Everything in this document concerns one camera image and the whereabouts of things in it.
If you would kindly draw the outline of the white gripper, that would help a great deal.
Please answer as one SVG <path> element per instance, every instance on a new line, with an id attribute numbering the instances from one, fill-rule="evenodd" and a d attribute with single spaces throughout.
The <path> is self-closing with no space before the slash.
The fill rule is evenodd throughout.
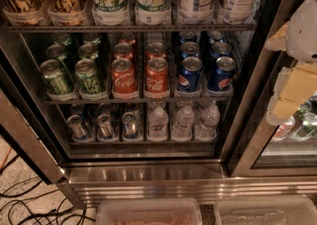
<path id="1" fill-rule="evenodd" d="M 285 52 L 297 60 L 317 62 L 317 0 L 304 0 L 300 7 L 264 44 L 267 50 Z M 277 126 L 295 114 L 317 92 L 317 63 L 299 62 L 283 67 L 277 76 L 265 119 Z"/>

